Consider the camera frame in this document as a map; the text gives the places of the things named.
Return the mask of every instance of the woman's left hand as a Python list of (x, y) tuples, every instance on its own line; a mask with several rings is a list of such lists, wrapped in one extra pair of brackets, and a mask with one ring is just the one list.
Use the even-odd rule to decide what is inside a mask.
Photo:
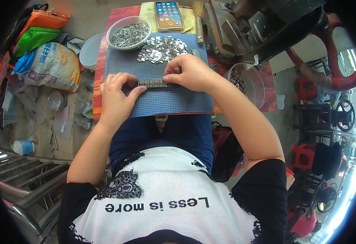
[(147, 88), (145, 86), (135, 87), (128, 96), (122, 92), (122, 85), (127, 83), (133, 87), (138, 81), (137, 77), (128, 73), (109, 74), (99, 90), (102, 94), (102, 113), (98, 124), (109, 130), (117, 130), (129, 117), (138, 96)]

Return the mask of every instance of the yellow mat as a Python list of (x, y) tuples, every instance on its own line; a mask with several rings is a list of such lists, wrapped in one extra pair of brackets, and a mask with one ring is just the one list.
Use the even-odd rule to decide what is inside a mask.
[[(190, 31), (186, 32), (189, 34), (197, 34), (195, 31), (195, 17), (192, 9), (180, 8), (181, 17), (183, 20), (183, 24), (186, 28), (192, 28)], [(140, 8), (140, 16), (146, 18), (151, 22), (152, 32), (160, 32), (158, 30), (158, 24), (156, 20), (155, 13), (155, 2), (146, 2), (141, 4)], [(180, 30), (169, 30), (169, 32), (180, 32)]]

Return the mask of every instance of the woman's arm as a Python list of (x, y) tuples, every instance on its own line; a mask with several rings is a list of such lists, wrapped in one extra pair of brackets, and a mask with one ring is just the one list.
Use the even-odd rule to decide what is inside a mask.
[(247, 169), (264, 159), (284, 161), (281, 143), (270, 122), (233, 84), (201, 59), (180, 55), (168, 63), (163, 80), (206, 92), (214, 98), (250, 159)]
[(68, 169), (67, 183), (90, 183), (98, 186), (106, 168), (114, 134), (129, 117), (138, 96), (147, 89), (138, 86), (126, 97), (121, 90), (122, 85), (133, 85), (137, 80), (134, 75), (128, 73), (110, 74), (100, 86), (101, 118), (72, 161)]

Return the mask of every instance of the blue mat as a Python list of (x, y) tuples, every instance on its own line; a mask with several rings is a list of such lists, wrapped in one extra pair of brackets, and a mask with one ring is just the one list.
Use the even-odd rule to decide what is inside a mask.
[[(201, 59), (208, 63), (206, 48), (197, 43), (197, 35), (181, 33), (152, 33), (151, 37), (171, 36), (180, 39), (187, 45), (188, 53), (192, 49), (198, 49)], [(138, 62), (139, 50), (136, 51), (118, 51), (109, 47), (106, 57), (105, 77), (108, 74), (118, 72), (127, 72), (135, 75), (140, 80), (160, 79), (164, 76), (164, 70), (167, 62), (153, 64), (149, 61)], [(123, 89), (128, 95), (130, 90)], [(148, 89), (136, 101), (129, 118), (143, 117), (155, 114), (171, 114), (183, 112), (210, 112), (213, 111), (213, 99), (206, 93), (191, 91), (185, 87), (180, 88), (156, 88)]]

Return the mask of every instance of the finger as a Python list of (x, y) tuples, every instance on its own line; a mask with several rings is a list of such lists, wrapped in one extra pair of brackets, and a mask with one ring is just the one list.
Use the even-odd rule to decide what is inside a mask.
[(137, 86), (129, 93), (127, 99), (134, 105), (138, 96), (146, 90), (147, 88), (145, 86)]
[(163, 76), (163, 81), (168, 83), (175, 83), (181, 85), (182, 75), (179, 74), (170, 74)]
[(106, 77), (105, 83), (109, 84), (117, 74), (108, 74)]
[(105, 84), (102, 83), (100, 86), (99, 86), (99, 91), (101, 92), (101, 94), (103, 93), (103, 89), (105, 88)]
[(183, 64), (183, 57), (180, 55), (176, 57), (175, 59), (171, 60), (168, 64), (166, 69), (164, 70), (164, 75), (171, 74), (175, 68), (182, 67)]
[(137, 81), (138, 81), (137, 77), (132, 74), (120, 73), (115, 76), (113, 80), (113, 85), (117, 89), (121, 89), (123, 84), (125, 83), (133, 84), (136, 83)]
[(179, 68), (174, 68), (174, 74), (180, 74), (182, 73), (182, 69), (179, 67)]

